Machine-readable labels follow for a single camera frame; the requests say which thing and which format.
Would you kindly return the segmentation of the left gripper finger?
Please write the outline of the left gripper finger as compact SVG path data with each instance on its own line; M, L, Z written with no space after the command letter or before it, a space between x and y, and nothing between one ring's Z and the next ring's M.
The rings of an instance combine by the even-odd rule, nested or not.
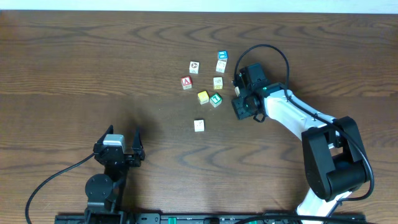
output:
M104 139L108 134L113 134L114 128L113 125L111 124L108 129L105 131L105 133L97 140L96 144L103 145Z
M144 148L141 141L140 129L137 128L136 132L134 133L134 139L132 142L132 150L135 154L143 154Z

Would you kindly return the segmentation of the blue sided wooden block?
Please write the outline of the blue sided wooden block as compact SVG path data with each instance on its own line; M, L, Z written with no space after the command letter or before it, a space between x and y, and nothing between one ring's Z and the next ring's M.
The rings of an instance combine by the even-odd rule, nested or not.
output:
M240 90L239 90L239 87L238 87L238 86L236 86L236 87L234 88L234 91L235 91L235 93L236 93L236 96L239 97L239 96L240 96Z

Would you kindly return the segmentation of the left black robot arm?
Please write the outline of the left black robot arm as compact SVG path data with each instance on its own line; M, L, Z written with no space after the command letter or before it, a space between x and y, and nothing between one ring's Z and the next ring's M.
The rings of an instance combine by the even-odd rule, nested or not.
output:
M131 152L127 152L124 136L115 134L111 125L94 144L93 154L104 172L90 177L85 185L88 202L83 223L135 223L134 215L123 211L121 203L130 168L140 167L146 156L140 131L136 130Z

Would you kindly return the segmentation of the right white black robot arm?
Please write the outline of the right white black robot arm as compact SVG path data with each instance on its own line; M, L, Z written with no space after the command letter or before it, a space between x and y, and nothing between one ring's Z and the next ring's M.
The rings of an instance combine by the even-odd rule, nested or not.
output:
M364 183L374 189L374 173L364 150L358 126L349 116L336 119L298 99L287 85L269 83L263 72L240 72L233 81L237 97L232 100L238 119L259 114L273 119L302 142L305 176L310 186L297 207L300 216L326 218Z

